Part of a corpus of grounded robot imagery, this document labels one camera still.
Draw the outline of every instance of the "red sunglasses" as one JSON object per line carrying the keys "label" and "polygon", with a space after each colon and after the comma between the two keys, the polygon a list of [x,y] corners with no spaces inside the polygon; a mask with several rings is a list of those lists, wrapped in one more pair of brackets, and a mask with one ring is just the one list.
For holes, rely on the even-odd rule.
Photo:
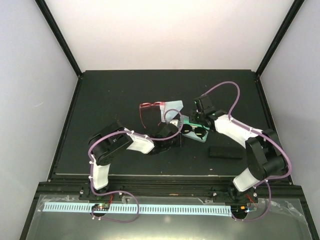
{"label": "red sunglasses", "polygon": [[146,128],[146,126],[144,125],[144,122],[142,121],[141,109],[148,108],[148,107],[153,107],[153,106],[159,106],[160,107],[161,105],[165,105],[165,102],[164,101],[156,101],[154,103],[145,102],[145,103],[141,103],[139,105],[140,119],[141,119],[141,123],[142,123],[144,128]]}

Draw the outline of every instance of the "black sunglasses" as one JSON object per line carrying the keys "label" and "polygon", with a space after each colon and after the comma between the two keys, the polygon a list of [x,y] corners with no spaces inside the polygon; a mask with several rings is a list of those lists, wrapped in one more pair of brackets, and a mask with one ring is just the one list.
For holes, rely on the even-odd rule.
{"label": "black sunglasses", "polygon": [[189,124],[183,124],[181,133],[188,134],[190,132],[194,132],[195,135],[197,135],[201,139],[207,134],[207,131],[200,126],[191,126]]}

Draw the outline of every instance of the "clear plastic sheet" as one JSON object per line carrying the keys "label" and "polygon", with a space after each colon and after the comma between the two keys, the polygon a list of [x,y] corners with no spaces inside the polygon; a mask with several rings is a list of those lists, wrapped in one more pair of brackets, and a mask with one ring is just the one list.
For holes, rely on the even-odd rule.
{"label": "clear plastic sheet", "polygon": [[[257,203],[258,208],[266,208],[267,204],[269,203],[269,199],[259,198]],[[287,200],[272,200],[271,206],[269,211],[275,214],[283,214],[288,217],[292,217],[297,219],[299,222],[308,225],[305,216],[299,212],[292,203],[288,202]]]}
{"label": "clear plastic sheet", "polygon": [[[138,197],[141,204],[223,205],[209,198]],[[72,195],[42,195],[29,229],[27,240],[69,239],[260,239],[311,240],[309,228],[299,199],[272,199],[269,214],[254,222],[235,222],[231,217],[201,215],[141,215],[130,224],[94,221],[89,214],[72,212],[43,212],[47,202],[80,201]],[[131,197],[121,202],[134,204]],[[248,218],[261,215],[268,201],[259,199],[257,210]],[[111,214],[111,218],[127,220],[130,215]]]}

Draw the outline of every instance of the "robotic arm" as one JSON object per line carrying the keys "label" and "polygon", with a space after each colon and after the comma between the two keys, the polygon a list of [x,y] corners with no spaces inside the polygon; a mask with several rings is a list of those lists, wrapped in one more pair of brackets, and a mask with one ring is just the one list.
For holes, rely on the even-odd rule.
{"label": "robotic arm", "polygon": [[[246,150],[248,167],[232,181],[236,188],[236,192],[233,193],[235,197],[267,177],[277,174],[287,166],[282,154],[271,143],[247,130],[252,129],[252,127],[235,119],[231,120],[227,113],[222,110],[216,111],[207,95],[196,98],[194,102],[197,110],[191,111],[189,120],[191,123],[202,124],[214,132],[224,134]],[[275,131],[270,129],[266,131],[254,130],[271,138],[280,146]]]}
{"label": "robotic arm", "polygon": [[[160,130],[152,137],[167,138],[178,131],[178,126],[175,121],[169,124],[162,124]],[[99,141],[101,138],[116,132],[124,132],[122,134],[115,134],[97,144],[91,151],[90,162],[92,168],[93,187],[100,190],[108,185],[108,174],[112,161],[114,158],[125,150],[138,151],[147,155],[159,154],[167,151],[171,147],[181,147],[181,136],[170,138],[163,141],[153,142],[148,135],[135,133],[123,127],[120,122],[114,122],[105,127],[101,131],[93,135],[89,140],[89,147]]]}

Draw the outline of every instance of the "white comb-like strip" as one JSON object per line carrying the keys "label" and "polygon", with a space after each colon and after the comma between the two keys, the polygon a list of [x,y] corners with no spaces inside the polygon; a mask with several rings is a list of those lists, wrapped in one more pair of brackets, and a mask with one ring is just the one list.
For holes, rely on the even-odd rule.
{"label": "white comb-like strip", "polygon": [[[46,202],[43,212],[60,213],[90,213],[92,207],[97,203],[77,202]],[[212,215],[231,217],[230,206],[208,206],[208,205],[163,205],[163,204],[140,204],[139,214],[157,215]],[[95,210],[94,213],[109,214],[136,214],[136,204],[110,205],[109,210]]]}

